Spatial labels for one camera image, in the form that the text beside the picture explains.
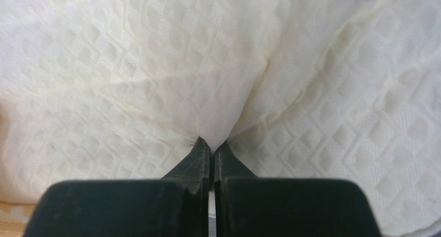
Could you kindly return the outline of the orange Mickey pillowcase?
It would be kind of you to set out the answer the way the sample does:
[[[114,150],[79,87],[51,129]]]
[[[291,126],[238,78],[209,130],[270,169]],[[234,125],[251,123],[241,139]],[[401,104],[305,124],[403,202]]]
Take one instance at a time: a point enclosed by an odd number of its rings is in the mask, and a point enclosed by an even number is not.
[[[1,237],[23,236],[35,204],[1,202]]]

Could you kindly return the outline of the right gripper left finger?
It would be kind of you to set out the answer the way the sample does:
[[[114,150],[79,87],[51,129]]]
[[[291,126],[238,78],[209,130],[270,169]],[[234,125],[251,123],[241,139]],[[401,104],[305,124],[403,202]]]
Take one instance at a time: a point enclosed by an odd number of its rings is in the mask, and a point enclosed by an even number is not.
[[[208,236],[210,147],[160,179],[71,180],[46,190],[25,236]]]

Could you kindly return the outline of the white quilted pillow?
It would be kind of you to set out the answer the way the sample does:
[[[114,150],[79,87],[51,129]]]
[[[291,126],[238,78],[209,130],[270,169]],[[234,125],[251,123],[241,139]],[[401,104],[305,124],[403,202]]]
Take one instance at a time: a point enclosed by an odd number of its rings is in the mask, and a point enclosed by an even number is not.
[[[1,0],[1,202],[159,178],[198,137],[440,232],[440,0]]]

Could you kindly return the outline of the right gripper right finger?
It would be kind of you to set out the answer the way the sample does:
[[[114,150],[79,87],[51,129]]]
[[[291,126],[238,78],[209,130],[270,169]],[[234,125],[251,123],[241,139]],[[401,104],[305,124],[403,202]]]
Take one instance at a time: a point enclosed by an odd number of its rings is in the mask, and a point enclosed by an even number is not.
[[[380,236],[362,189],[342,179],[262,178],[227,143],[214,152],[218,236]]]

